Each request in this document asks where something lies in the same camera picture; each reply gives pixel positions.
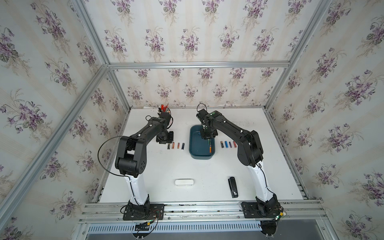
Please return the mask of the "teal plastic storage box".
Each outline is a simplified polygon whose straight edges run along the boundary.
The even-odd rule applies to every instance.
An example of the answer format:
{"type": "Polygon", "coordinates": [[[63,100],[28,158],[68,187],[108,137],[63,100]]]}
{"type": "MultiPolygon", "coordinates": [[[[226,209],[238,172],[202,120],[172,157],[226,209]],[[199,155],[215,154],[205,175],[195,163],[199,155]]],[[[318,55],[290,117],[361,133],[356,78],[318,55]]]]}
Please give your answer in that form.
{"type": "Polygon", "coordinates": [[[194,125],[191,127],[189,152],[193,159],[209,160],[216,153],[215,139],[203,139],[200,133],[201,128],[201,125],[194,125]]]}

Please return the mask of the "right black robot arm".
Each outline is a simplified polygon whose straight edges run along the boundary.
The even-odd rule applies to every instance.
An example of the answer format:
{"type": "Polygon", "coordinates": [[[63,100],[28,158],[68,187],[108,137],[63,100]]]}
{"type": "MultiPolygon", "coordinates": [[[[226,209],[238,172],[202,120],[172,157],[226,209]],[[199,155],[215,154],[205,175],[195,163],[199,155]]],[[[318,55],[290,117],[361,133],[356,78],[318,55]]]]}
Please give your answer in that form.
{"type": "Polygon", "coordinates": [[[237,144],[237,156],[241,164],[246,166],[254,182],[258,211],[263,215],[278,208],[277,195],[271,190],[263,166],[264,150],[256,131],[245,130],[224,117],[220,112],[208,113],[202,109],[197,113],[202,124],[203,139],[213,139],[221,131],[237,144]]]}

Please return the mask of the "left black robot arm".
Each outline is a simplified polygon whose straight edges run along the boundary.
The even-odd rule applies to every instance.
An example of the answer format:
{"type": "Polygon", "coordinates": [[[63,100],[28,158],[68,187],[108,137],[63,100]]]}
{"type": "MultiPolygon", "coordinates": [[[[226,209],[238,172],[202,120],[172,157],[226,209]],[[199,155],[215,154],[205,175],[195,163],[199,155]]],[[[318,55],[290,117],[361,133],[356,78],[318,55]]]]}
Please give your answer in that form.
{"type": "Polygon", "coordinates": [[[136,208],[146,208],[150,204],[142,176],[147,166],[147,146],[153,139],[161,145],[171,144],[174,132],[169,131],[169,125],[172,123],[173,117],[162,113],[147,120],[147,124],[137,133],[119,139],[115,168],[128,184],[131,194],[129,204],[136,208]]]}

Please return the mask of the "white eraser box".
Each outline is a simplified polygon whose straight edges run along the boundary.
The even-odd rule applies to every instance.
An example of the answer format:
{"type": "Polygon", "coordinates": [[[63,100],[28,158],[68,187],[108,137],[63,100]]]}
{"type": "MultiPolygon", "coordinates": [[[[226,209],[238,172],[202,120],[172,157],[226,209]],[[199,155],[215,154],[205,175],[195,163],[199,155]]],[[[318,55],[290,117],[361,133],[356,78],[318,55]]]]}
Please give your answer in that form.
{"type": "Polygon", "coordinates": [[[193,186],[195,181],[193,179],[176,179],[175,186],[177,187],[190,187],[193,186]]]}

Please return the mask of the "black stapler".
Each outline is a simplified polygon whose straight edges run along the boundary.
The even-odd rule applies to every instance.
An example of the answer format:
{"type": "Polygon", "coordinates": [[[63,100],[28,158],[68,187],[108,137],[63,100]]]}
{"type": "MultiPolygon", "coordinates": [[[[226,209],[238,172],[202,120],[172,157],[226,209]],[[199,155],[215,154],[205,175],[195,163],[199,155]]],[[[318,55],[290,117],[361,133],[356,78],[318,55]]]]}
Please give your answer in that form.
{"type": "Polygon", "coordinates": [[[230,177],[228,179],[228,182],[229,182],[229,188],[231,191],[232,198],[238,198],[239,192],[238,192],[238,188],[237,188],[236,179],[234,177],[230,177]]]}

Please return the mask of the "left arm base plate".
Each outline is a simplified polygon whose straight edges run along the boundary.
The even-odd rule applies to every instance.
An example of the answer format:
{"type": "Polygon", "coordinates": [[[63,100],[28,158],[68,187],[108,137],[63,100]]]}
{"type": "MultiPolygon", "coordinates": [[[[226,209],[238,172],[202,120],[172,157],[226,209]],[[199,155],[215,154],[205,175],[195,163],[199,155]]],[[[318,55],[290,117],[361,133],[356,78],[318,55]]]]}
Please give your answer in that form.
{"type": "Polygon", "coordinates": [[[164,208],[164,204],[137,206],[128,203],[123,211],[123,220],[162,220],[164,218],[164,208]]]}

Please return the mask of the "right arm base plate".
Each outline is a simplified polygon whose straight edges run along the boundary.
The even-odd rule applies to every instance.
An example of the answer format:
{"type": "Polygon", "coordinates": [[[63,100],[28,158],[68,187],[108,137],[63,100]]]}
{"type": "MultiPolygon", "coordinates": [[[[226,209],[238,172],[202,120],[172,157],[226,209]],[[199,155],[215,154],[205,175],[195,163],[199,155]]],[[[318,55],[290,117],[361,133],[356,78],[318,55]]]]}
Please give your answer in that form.
{"type": "Polygon", "coordinates": [[[241,207],[246,219],[270,219],[279,220],[284,215],[284,208],[277,203],[275,207],[267,210],[267,207],[258,202],[242,202],[241,207]]]}

